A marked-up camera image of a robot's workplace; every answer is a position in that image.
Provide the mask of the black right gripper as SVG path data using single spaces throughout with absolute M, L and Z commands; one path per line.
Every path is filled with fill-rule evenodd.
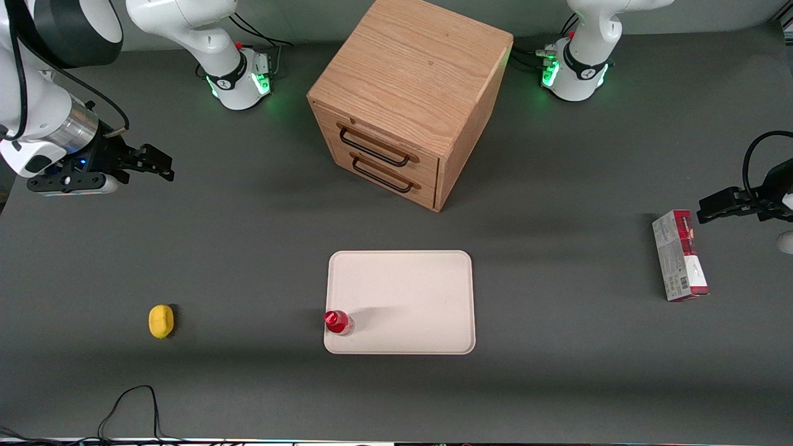
M 175 179 L 172 159 L 153 145 L 135 149 L 121 136 L 96 136 L 83 149 L 68 154 L 61 161 L 61 186 L 121 186 L 129 183 L 130 173 L 156 174 L 166 181 Z

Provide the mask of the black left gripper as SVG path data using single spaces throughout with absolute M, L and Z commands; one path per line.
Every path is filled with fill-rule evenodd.
M 791 209 L 792 159 L 776 165 L 757 187 L 761 209 L 753 204 L 750 195 L 739 187 L 727 187 L 699 200 L 697 220 L 705 225 L 723 217 L 756 216 L 759 221 L 777 219 L 792 221 Z

